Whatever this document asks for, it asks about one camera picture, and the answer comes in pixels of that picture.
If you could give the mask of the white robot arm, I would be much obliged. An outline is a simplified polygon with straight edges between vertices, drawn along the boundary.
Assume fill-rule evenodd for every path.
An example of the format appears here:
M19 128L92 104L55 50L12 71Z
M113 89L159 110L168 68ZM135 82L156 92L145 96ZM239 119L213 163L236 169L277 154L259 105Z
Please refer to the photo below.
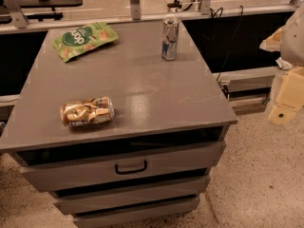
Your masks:
M264 39L259 47L270 52L279 51L277 62L293 67L283 76L268 116L272 124L287 124L304 106L304 5L294 12L283 27Z

